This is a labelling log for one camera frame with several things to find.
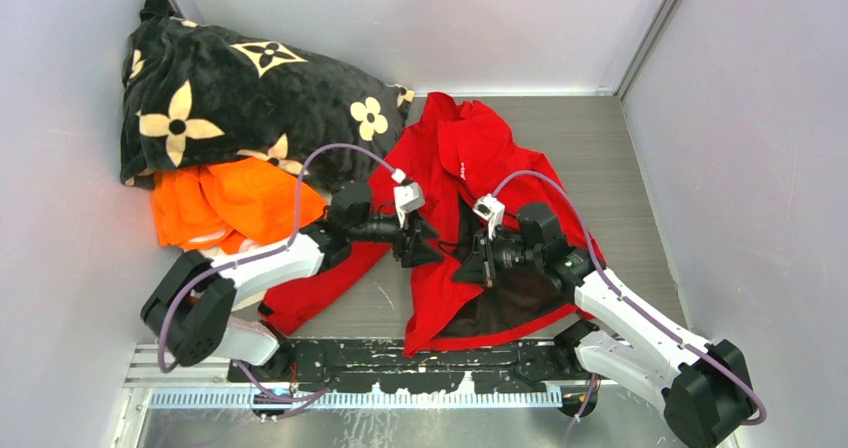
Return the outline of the red zip jacket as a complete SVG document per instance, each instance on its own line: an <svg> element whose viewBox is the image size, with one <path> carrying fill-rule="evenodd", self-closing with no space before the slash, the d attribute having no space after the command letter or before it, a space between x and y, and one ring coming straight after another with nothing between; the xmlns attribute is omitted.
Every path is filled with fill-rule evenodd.
<svg viewBox="0 0 848 448"><path fill-rule="evenodd" d="M577 312L565 293L532 269L505 271L492 288L454 280L482 226L471 206L487 194L504 204L508 227L515 226L522 206L543 202L556 214L570 244L588 244L548 158L519 146L492 108L433 92L419 120L403 131L386 160L421 185L423 216L442 244L440 262L411 272L413 312L405 329L406 355L508 343Z"/></svg>

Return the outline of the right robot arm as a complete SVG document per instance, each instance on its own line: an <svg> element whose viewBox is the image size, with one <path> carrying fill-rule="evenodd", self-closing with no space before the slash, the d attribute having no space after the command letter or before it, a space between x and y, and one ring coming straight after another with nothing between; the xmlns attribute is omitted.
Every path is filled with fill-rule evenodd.
<svg viewBox="0 0 848 448"><path fill-rule="evenodd" d="M544 203L523 206L516 226L491 195L473 203L482 223L454 279L487 289L510 275L534 275L594 316L567 329L555 352L558 371L608 378L656 408L688 447L716 447L757 420L747 363L728 340L711 342L646 303L588 247L568 240Z"/></svg>

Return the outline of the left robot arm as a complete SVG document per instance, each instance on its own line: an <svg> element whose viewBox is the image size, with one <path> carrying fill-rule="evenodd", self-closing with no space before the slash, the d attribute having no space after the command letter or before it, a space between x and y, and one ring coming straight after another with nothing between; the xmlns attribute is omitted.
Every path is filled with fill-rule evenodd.
<svg viewBox="0 0 848 448"><path fill-rule="evenodd" d="M320 218L280 242L217 259L187 251L142 305L140 319L180 366L222 357L280 380L290 371L291 353L269 327L234 311L273 287L341 265L357 242L389 245L404 268L439 262L442 256L430 244L438 234L420 213L421 186L406 179L391 189L389 202L392 212L382 212L368 184L350 183Z"/></svg>

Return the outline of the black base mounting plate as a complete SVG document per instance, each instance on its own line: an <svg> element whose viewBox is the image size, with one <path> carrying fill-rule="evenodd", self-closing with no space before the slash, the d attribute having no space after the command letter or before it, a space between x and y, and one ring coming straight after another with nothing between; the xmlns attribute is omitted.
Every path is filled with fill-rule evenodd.
<svg viewBox="0 0 848 448"><path fill-rule="evenodd" d="M589 373L552 340L523 339L459 351L404 355L401 339L288 339L266 364L248 366L264 386L292 382L304 392L457 393L464 380L474 394L533 393L549 385L585 384Z"/></svg>

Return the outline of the orange garment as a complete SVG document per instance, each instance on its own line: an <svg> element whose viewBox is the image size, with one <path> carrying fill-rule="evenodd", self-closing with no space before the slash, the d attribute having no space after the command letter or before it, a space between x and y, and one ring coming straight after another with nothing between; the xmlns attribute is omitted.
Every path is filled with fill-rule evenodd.
<svg viewBox="0 0 848 448"><path fill-rule="evenodd" d="M266 161L192 166L154 175L151 206L159 244L213 256L279 242L319 218L326 201Z"/></svg>

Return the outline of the black floral plush blanket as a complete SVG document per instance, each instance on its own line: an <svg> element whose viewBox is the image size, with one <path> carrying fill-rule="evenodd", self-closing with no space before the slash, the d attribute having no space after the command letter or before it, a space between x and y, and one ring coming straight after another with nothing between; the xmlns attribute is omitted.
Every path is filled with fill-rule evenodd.
<svg viewBox="0 0 848 448"><path fill-rule="evenodd" d="M120 181L255 159L335 192L399 141L413 91L343 61L145 0L123 63Z"/></svg>

